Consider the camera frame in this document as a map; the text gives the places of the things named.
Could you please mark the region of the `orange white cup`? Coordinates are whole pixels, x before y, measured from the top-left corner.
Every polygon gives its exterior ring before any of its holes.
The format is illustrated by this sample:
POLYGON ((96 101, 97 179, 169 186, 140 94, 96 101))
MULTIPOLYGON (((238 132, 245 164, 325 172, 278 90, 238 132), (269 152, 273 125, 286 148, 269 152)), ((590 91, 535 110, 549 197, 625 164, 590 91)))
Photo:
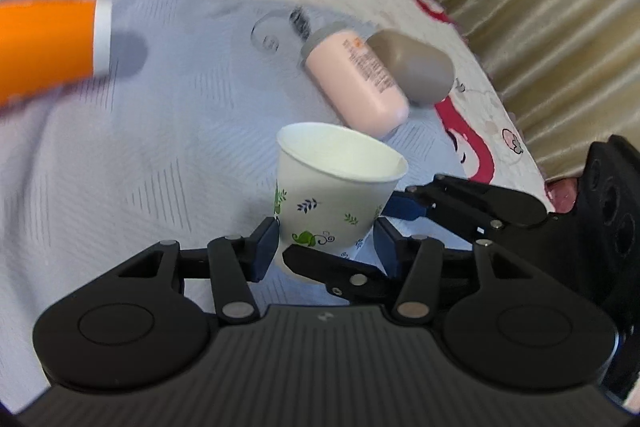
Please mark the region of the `orange white cup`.
POLYGON ((111 68, 112 0, 2 0, 1 104, 111 68))

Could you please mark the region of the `white floral paper cup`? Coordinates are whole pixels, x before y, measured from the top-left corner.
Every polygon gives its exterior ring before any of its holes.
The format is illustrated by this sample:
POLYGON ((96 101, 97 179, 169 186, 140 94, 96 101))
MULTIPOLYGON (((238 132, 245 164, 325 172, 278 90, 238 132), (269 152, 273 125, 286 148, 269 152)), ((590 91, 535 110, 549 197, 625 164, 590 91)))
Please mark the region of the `white floral paper cup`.
POLYGON ((285 263, 285 249, 303 246, 355 258, 408 172, 408 162, 385 143, 336 124, 288 124, 278 132, 277 143, 276 265, 287 277, 303 282, 306 277, 285 263))

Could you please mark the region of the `beige curtain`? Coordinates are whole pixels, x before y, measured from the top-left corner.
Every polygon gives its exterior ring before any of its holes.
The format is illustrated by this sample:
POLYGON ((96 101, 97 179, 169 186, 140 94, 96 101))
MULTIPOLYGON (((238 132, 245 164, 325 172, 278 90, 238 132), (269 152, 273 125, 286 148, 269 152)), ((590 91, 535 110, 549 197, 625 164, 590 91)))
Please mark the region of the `beige curtain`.
POLYGON ((639 139, 639 0, 444 0, 550 179, 639 139))

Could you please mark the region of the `light blue mat cloth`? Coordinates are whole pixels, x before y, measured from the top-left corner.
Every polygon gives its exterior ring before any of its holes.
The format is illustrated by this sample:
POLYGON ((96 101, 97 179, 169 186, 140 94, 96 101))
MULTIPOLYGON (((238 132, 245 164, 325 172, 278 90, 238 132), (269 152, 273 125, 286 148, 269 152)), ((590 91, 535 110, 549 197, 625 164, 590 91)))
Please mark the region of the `light blue mat cloth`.
POLYGON ((205 246, 273 208, 277 132, 336 121, 290 20, 364 15, 301 1, 115 0, 112 69, 1 113, 1 400, 47 388, 39 314, 161 241, 205 246))

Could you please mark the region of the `cartoon bear bed sheet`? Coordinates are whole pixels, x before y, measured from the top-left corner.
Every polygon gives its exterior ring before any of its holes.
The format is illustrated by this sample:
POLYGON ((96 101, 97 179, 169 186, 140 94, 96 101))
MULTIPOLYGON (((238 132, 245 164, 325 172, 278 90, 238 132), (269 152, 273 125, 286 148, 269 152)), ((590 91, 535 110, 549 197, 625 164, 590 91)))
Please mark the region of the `cartoon bear bed sheet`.
POLYGON ((526 148, 480 63, 436 0, 290 0, 328 6, 338 12, 427 42, 449 55, 456 83, 436 106, 467 176, 518 188, 566 213, 577 198, 574 178, 551 184, 526 148))

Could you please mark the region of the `pink bottle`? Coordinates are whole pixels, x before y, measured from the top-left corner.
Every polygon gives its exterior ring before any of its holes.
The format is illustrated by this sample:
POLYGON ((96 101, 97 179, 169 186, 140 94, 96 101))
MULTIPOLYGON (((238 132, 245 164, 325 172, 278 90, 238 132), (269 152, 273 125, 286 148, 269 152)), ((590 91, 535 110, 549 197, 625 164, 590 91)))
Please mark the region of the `pink bottle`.
POLYGON ((346 24, 332 23, 310 34, 300 55, 349 128, 383 139, 408 119, 408 98, 366 39, 346 24))

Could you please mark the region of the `taupe grey cup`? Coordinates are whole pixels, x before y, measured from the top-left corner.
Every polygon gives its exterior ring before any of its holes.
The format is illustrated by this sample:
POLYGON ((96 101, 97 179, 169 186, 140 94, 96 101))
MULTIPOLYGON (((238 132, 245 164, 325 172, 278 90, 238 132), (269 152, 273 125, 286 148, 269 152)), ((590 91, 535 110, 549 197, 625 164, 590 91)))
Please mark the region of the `taupe grey cup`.
POLYGON ((376 32, 367 44, 414 105, 439 103, 454 87, 454 63, 431 44, 390 29, 376 32))

